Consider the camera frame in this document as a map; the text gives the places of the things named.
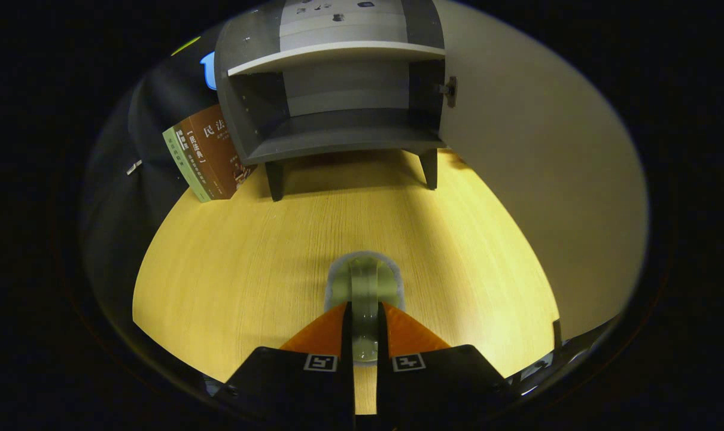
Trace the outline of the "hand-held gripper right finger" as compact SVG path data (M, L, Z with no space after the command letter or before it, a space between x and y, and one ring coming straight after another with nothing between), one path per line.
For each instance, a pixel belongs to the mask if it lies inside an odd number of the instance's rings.
M477 430L506 412L512 389L479 350L450 346L379 303L376 409L393 430Z

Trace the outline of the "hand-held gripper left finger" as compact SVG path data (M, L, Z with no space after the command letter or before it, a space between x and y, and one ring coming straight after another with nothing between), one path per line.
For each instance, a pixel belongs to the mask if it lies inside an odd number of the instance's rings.
M350 303L316 318L280 348L258 347L216 401L259 430L353 430Z

